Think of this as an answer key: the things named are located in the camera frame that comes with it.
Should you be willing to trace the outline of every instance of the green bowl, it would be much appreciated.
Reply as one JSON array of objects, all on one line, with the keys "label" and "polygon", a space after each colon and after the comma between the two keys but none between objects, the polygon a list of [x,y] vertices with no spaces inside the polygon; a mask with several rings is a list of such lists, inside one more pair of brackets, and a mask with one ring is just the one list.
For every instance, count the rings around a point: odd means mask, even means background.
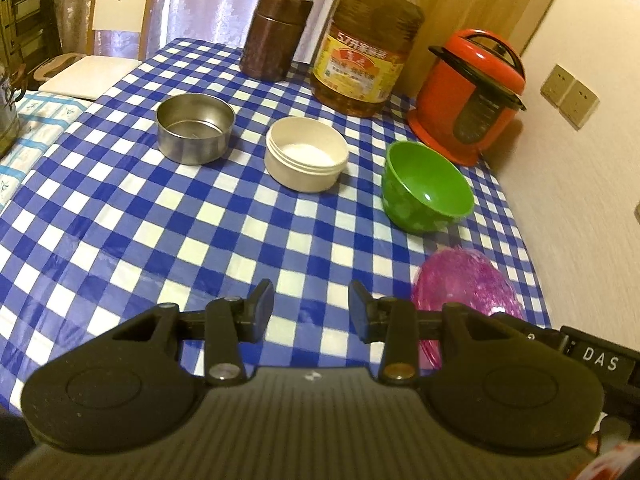
[{"label": "green bowl", "polygon": [[459,222],[474,210],[474,196],[453,164],[419,142],[395,142],[386,152],[382,205],[403,231],[423,234]]}]

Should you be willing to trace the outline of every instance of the white plastic container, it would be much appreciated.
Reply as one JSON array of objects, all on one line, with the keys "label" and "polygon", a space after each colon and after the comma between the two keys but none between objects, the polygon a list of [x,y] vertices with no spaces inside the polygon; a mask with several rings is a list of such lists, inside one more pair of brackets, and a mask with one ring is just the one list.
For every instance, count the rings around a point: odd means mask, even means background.
[{"label": "white plastic container", "polygon": [[285,187],[318,193],[333,186],[347,166],[349,147],[331,126],[308,117],[285,117],[267,132],[264,165]]}]

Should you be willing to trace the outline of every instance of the screw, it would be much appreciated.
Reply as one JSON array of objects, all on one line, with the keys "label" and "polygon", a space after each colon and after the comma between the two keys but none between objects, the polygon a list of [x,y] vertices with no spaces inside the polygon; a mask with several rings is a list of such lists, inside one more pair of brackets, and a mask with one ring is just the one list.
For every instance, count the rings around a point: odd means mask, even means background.
[{"label": "screw", "polygon": [[218,363],[209,368],[209,375],[220,381],[228,381],[240,375],[240,368],[231,363]]},{"label": "screw", "polygon": [[320,379],[322,379],[322,374],[319,374],[318,372],[316,372],[315,370],[313,370],[311,373],[308,373],[305,375],[305,379],[311,383],[318,381]]},{"label": "screw", "polygon": [[385,366],[384,374],[389,379],[404,381],[415,375],[415,368],[407,363],[393,363]]}]

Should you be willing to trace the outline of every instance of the white cushion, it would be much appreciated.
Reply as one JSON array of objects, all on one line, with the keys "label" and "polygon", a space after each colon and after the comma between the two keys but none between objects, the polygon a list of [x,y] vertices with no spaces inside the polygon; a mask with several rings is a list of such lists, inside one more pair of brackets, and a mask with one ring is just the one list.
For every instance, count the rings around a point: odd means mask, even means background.
[{"label": "white cushion", "polygon": [[43,92],[95,101],[142,64],[137,59],[87,56],[40,86]]}]

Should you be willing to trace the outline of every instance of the white powder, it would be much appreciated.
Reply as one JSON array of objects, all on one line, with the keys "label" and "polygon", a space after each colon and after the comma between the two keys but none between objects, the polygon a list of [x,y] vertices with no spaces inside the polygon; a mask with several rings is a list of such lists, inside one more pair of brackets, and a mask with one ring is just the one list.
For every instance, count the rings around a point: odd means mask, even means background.
[{"label": "white powder", "polygon": [[310,144],[287,144],[282,147],[282,152],[301,164],[326,167],[335,165],[326,152]]}]

